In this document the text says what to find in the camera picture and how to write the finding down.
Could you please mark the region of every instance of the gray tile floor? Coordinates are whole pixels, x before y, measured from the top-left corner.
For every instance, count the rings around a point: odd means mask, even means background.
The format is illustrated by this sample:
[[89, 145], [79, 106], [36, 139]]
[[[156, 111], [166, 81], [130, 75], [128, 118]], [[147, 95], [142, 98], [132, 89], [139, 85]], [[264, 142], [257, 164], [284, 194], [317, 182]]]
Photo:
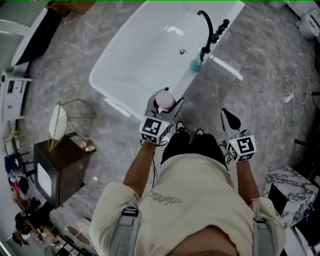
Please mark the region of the gray tile floor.
[[[45, 54], [32, 64], [34, 81], [25, 106], [25, 145], [32, 147], [48, 138], [50, 117], [58, 100], [82, 98], [92, 104], [98, 115], [91, 128], [98, 151], [87, 168], [85, 186], [64, 207], [51, 213], [61, 229], [66, 224], [75, 225], [77, 218], [92, 216], [106, 183], [122, 182], [140, 148], [139, 121], [113, 109], [89, 85], [89, 74], [99, 56], [140, 5], [141, 2], [97, 2], [85, 15], [77, 15], [67, 24], [62, 22]], [[221, 108], [241, 117], [255, 136], [257, 153], [250, 164], [260, 191], [268, 170], [294, 166], [299, 159], [302, 149], [294, 139], [303, 140], [308, 134], [315, 105], [310, 96], [305, 105], [293, 100], [284, 103], [283, 91], [290, 88], [275, 77], [259, 54], [248, 48], [235, 28], [264, 54], [281, 79], [294, 75], [298, 95], [304, 101], [306, 78], [316, 83], [320, 78], [314, 68], [314, 55], [294, 26], [295, 21], [287, 8], [275, 10], [267, 2], [246, 2], [213, 52], [243, 80], [209, 59], [185, 92], [185, 104], [179, 114], [189, 131], [203, 128], [218, 142], [224, 137]], [[309, 92], [316, 90], [311, 83]], [[160, 154], [159, 151], [155, 159], [158, 166]], [[230, 173], [236, 182], [234, 164], [230, 165]]]

